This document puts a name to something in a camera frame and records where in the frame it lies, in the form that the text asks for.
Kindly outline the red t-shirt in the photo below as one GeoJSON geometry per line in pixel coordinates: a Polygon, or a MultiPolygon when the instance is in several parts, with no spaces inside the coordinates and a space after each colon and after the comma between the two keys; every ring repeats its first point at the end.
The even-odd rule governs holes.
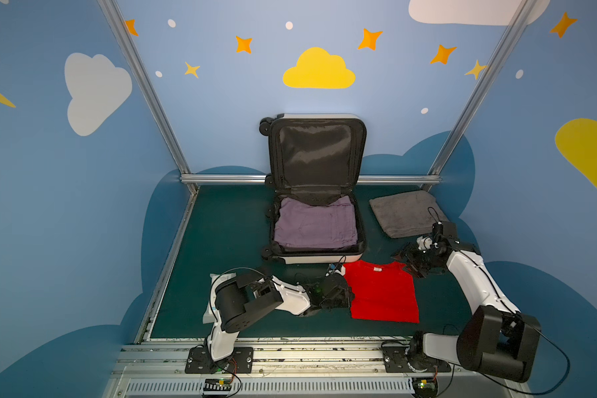
{"type": "Polygon", "coordinates": [[[358,260],[345,265],[344,278],[354,298],[350,306],[353,319],[419,323],[413,276],[403,264],[374,265],[358,260]]]}

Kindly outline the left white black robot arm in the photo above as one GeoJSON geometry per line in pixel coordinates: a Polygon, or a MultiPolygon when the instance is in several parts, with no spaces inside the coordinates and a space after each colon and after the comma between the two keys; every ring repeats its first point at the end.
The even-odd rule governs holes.
{"type": "Polygon", "coordinates": [[[206,315],[212,329],[205,345],[210,360],[229,358],[240,332],[275,310],[310,317],[324,309],[350,308],[352,288],[338,272],[315,283],[292,285],[273,275],[247,269],[241,275],[212,275],[206,315]]]}

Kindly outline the grey towel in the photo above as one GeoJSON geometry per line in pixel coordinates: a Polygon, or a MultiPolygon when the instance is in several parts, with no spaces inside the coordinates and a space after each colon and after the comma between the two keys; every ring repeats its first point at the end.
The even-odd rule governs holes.
{"type": "Polygon", "coordinates": [[[393,239],[429,234],[436,222],[449,220],[426,191],[378,197],[369,204],[382,230],[393,239]]]}

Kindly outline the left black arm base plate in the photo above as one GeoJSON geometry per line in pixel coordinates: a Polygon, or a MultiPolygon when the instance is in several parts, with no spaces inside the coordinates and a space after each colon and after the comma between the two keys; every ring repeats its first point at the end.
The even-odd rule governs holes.
{"type": "Polygon", "coordinates": [[[184,372],[186,374],[226,373],[250,374],[253,365],[253,348],[236,348],[232,354],[222,360],[212,360],[209,349],[197,345],[188,352],[184,372]]]}

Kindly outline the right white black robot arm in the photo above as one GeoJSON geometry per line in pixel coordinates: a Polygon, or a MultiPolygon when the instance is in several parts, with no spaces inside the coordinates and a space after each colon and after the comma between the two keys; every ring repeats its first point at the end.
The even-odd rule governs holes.
{"type": "Polygon", "coordinates": [[[394,255],[407,272],[425,277],[438,270],[457,280],[472,316],[457,336],[418,331],[406,351],[409,368],[426,371],[448,363],[485,376],[528,381],[540,341],[541,325],[524,315],[502,292],[479,249],[457,236],[451,222],[436,222],[429,235],[394,255]]]}

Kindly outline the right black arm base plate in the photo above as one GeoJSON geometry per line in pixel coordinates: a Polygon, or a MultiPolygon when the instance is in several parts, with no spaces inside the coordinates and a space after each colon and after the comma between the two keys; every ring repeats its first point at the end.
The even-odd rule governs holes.
{"type": "Polygon", "coordinates": [[[411,356],[410,348],[402,345],[381,347],[382,361],[387,373],[451,373],[449,363],[434,358],[411,356]]]}

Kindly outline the purple pants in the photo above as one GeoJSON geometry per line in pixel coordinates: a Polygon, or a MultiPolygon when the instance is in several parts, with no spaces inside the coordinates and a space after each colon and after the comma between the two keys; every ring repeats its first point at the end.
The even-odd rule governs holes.
{"type": "Polygon", "coordinates": [[[281,201],[274,240],[288,250],[341,250],[356,245],[356,208],[348,196],[326,206],[287,197],[281,201]]]}

